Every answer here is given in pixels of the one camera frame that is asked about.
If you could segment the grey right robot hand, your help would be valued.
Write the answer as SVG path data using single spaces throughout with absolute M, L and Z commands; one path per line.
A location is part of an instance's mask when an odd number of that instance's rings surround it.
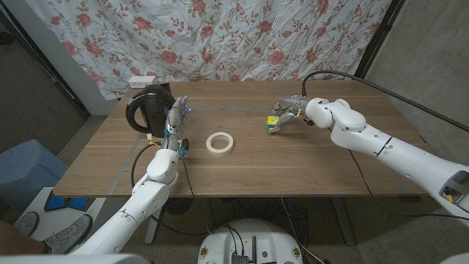
M 267 131 L 269 133 L 278 132 L 284 123 L 289 122 L 293 117 L 304 114 L 309 101 L 309 98 L 302 95 L 292 95 L 281 99 L 267 118 Z

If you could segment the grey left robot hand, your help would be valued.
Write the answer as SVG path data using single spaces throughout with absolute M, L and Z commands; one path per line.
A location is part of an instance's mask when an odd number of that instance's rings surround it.
M 187 107 L 188 96 L 179 97 L 172 107 L 165 122 L 164 140 L 161 147 L 178 151 L 182 142 L 184 131 L 184 123 L 187 115 L 191 112 L 191 108 Z

